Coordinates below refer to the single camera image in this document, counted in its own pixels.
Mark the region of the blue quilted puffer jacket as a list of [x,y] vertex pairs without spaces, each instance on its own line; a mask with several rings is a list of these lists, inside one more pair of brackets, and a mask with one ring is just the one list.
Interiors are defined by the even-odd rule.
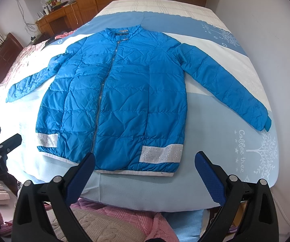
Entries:
[[207,53],[139,25],[69,45],[12,85],[6,102],[53,78],[36,120],[40,152],[74,163],[93,153],[103,173],[173,176],[185,139],[186,74],[254,129],[270,129],[264,104]]

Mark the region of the dark wooden headboard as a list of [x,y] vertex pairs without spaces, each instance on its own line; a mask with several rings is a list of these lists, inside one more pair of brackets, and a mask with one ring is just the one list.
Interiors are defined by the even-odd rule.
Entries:
[[23,46],[19,41],[12,33],[8,33],[5,41],[0,46],[0,83],[22,50]]

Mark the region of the beige knitted blanket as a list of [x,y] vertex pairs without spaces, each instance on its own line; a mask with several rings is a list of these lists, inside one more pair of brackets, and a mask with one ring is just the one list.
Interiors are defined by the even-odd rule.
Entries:
[[145,241],[146,235],[135,226],[90,210],[72,209],[79,224],[92,241]]

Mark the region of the blue and white bed blanket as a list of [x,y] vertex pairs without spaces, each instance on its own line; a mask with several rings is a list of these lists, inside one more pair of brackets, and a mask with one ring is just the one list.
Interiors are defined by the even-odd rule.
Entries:
[[249,58],[209,9],[119,0],[66,37],[65,51],[15,84],[7,101],[46,81],[37,149],[66,163],[96,157],[85,197],[121,208],[196,210],[206,190],[199,150],[231,157],[244,133],[275,137]]

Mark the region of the dark garment on bed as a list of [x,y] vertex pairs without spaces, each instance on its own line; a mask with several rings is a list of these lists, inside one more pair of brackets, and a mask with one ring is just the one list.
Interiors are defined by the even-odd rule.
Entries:
[[38,35],[34,40],[32,40],[29,45],[37,45],[39,43],[45,42],[43,48],[45,48],[46,46],[50,45],[51,43],[55,42],[56,38],[55,36],[49,36],[49,34],[47,33],[42,33],[40,35]]

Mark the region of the wooden desk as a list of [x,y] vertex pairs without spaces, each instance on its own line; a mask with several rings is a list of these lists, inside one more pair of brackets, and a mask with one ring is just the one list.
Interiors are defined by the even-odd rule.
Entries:
[[73,31],[83,24],[77,2],[65,5],[36,21],[40,32],[49,37],[64,31]]

